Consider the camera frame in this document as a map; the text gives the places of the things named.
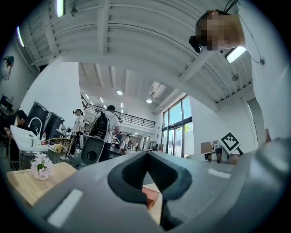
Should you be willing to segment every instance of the black pants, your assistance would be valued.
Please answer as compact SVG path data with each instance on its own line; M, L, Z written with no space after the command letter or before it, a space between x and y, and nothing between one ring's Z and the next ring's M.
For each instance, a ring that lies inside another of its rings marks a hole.
M103 147L103 150L102 150L102 153L100 155L100 158L99 158L99 162L102 162L102 161L105 161L105 160L108 160L109 157L110 157L110 148L111 148L111 143L104 143L104 147Z
M80 139L80 135L81 135L82 133L81 132L77 132L76 133L76 136L71 136L71 139L73 139L74 140L74 143L73 143L73 145L71 146L71 149L70 149L70 152L67 152L67 154L66 154L66 156L67 157L69 157L69 155L70 154L74 154L75 153L75 149L76 149L76 143L77 142L79 142L79 139Z

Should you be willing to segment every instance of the cardboard box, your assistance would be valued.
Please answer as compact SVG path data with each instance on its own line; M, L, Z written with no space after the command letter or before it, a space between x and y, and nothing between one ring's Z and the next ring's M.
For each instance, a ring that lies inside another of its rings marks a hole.
M159 198L159 192L156 192L145 187L142 187L142 192L146 194L147 197L147 208L148 209L152 208Z
M213 141L213 142L202 142L201 143L201 154L211 152L212 151L212 146L214 144L217 144L218 141Z

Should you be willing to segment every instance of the qr code sign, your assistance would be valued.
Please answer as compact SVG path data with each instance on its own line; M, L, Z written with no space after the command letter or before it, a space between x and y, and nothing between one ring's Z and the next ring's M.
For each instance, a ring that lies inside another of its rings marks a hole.
M227 150L227 152L231 152L237 149L240 145L238 140L232 135L231 132L226 134L221 140L223 147Z

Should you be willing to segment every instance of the black backpack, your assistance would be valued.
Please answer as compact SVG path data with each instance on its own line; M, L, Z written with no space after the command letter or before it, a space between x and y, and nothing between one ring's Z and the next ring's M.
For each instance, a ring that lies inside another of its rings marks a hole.
M90 129L90 136L96 136L100 139L104 139L107 132L107 118L104 112L101 112L100 116L95 119Z

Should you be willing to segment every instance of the window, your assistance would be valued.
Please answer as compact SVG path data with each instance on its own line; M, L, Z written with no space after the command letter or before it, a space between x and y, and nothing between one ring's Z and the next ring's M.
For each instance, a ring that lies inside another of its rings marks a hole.
M191 112L189 96L186 99L182 100L182 104L183 104L184 119L191 117L192 112Z
M169 111L166 111L164 113L164 125L163 125L163 128L168 126L168 117L169 117Z
M194 154L193 123L185 124L184 129L184 157Z
M172 107L170 109L170 123L169 123L169 125L177 123L179 121L182 121L181 102L179 102L178 104L176 104L174 107Z
M161 143L163 152L177 157L194 153L190 98L183 97L164 112Z
M163 152L166 152L167 138L168 138L168 131L166 130L166 131L163 131L163 137L162 137L162 144L164 145Z

